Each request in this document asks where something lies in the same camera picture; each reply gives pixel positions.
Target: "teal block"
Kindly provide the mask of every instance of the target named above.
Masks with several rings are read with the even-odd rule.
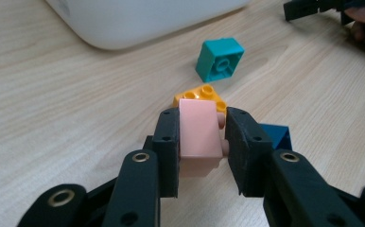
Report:
[[[291,136],[289,135],[288,126],[259,124],[263,131],[271,138],[274,149],[292,150]]]
[[[244,51],[234,38],[205,41],[198,58],[197,73],[203,82],[229,78]]]

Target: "black object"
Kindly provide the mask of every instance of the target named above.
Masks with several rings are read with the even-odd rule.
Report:
[[[292,0],[285,3],[283,7],[286,21],[335,9],[340,12],[341,24],[345,26],[354,20],[344,11],[348,8],[365,7],[365,0]]]
[[[365,189],[357,198],[329,186],[304,156],[275,150],[249,113],[227,109],[226,139],[238,192],[265,197],[270,226],[365,226]],[[160,198],[178,195],[178,152],[179,111],[173,108],[160,114],[144,148],[126,156],[116,179],[89,193],[75,184],[53,187],[18,226],[160,226]]]

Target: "pink block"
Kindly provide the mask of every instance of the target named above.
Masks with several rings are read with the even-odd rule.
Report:
[[[180,99],[180,176],[203,177],[223,158],[215,101]]]

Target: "lego stud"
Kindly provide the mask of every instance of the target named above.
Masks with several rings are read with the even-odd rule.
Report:
[[[146,153],[137,153],[132,156],[132,160],[136,163],[143,163],[149,159],[149,155]]]
[[[291,163],[297,163],[300,161],[300,158],[297,155],[288,152],[281,153],[280,158]]]
[[[216,68],[216,71],[218,71],[219,73],[220,72],[223,72],[224,70],[226,70],[230,65],[230,61],[228,59],[220,59],[220,60],[217,60],[216,63],[215,63],[215,68]]]
[[[213,95],[213,87],[209,84],[204,85],[200,90],[200,94],[205,97],[211,97]]]
[[[186,92],[183,94],[183,98],[195,99],[197,96],[193,92]]]
[[[225,102],[223,102],[223,101],[216,102],[216,109],[218,112],[224,113],[226,111],[226,108],[227,108],[227,105]]]
[[[52,207],[64,206],[70,202],[76,193],[70,189],[63,189],[53,194],[47,203]]]

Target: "wood grain surface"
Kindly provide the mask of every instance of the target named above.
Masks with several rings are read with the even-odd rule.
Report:
[[[88,191],[117,176],[175,94],[202,85],[203,41],[235,37],[235,74],[212,85],[229,106],[288,125],[294,150],[326,181],[365,186],[365,50],[334,11],[288,23],[284,1],[241,10],[122,51],[82,41],[40,0],[0,0],[0,227],[16,226],[45,190]],[[226,160],[181,179],[162,226],[268,226],[262,199],[238,196]]]

